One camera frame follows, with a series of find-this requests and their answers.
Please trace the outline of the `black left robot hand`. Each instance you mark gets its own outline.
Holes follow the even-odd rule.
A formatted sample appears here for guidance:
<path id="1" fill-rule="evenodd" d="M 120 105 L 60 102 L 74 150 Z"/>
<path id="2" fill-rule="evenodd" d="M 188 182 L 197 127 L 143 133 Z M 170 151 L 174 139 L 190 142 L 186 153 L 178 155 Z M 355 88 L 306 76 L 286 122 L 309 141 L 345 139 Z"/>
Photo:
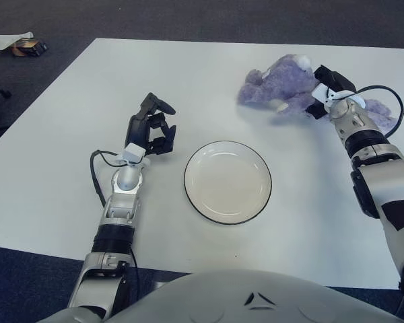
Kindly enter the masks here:
<path id="1" fill-rule="evenodd" d="M 166 114 L 175 115 L 176 111 L 153 93 L 148 93 L 139 112 L 130 118 L 125 147 L 130 143 L 135 144 L 145 150 L 144 156 L 172 152 L 176 126 L 168 126 Z M 163 135 L 151 141 L 149 137 L 152 129 L 160 129 Z"/>

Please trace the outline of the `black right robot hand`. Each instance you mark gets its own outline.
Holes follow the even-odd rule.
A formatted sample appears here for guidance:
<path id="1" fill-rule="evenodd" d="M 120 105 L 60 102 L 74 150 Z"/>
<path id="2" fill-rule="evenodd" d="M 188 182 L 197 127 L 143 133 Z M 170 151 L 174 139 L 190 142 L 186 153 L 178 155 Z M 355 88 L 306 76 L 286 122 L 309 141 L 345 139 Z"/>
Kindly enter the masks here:
<path id="1" fill-rule="evenodd" d="M 314 103 L 309 105 L 306 112 L 316 120 L 324 117 L 330 111 L 330 107 L 340 94 L 352 94 L 356 91 L 355 85 L 336 71 L 321 65 L 314 77 L 318 81 L 317 86 L 311 91 Z"/>

